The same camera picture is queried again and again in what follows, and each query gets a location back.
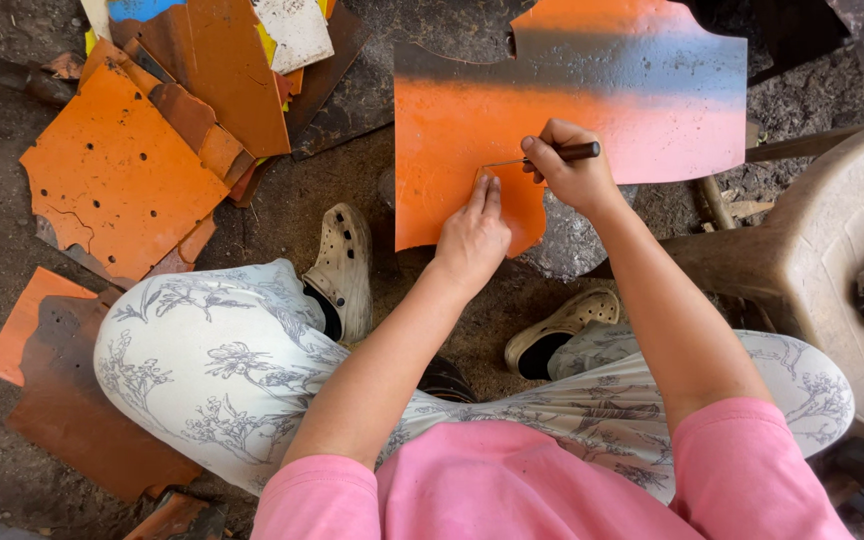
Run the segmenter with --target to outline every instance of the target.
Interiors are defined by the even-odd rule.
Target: pink t-shirt
[[[375,474],[338,455],[283,467],[251,538],[852,538],[770,403],[724,399],[689,415],[672,456],[665,506],[531,427],[438,423]]]

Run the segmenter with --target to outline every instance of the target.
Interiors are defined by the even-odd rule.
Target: floral print pants
[[[292,263],[155,276],[126,292],[99,332],[95,372],[126,416],[202,467],[258,495],[332,370],[349,351]],[[845,376],[821,351],[737,330],[808,457],[845,434]],[[438,422],[500,419],[554,437],[667,503],[672,450],[656,383],[627,325],[589,325],[549,361],[554,381],[465,404],[416,390],[378,463]]]

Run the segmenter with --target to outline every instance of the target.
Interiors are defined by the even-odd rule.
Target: black sock
[[[556,349],[562,347],[572,338],[571,333],[550,333],[535,341],[518,358],[518,373],[533,381],[552,381],[549,375],[549,361]]]
[[[319,291],[309,286],[308,283],[305,283],[302,294],[316,299],[318,305],[321,306],[321,310],[325,312],[325,331],[323,334],[333,341],[339,339],[342,336],[342,321],[339,320],[339,312],[335,310],[332,302]]]

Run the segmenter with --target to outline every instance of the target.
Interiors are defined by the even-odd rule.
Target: beige plastic chair
[[[845,373],[864,436],[864,320],[853,307],[864,269],[864,130],[825,152],[765,222],[662,240],[702,290],[746,298],[780,334],[819,348]]]

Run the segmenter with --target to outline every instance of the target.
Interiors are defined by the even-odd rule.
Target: person's right hand
[[[546,180],[558,200],[580,214],[594,214],[603,202],[614,200],[617,194],[621,198],[605,148],[598,157],[565,162],[550,146],[553,143],[570,146],[593,141],[599,141],[595,131],[550,118],[539,136],[529,135],[522,139],[522,151],[529,159],[522,171],[534,173],[536,184]]]

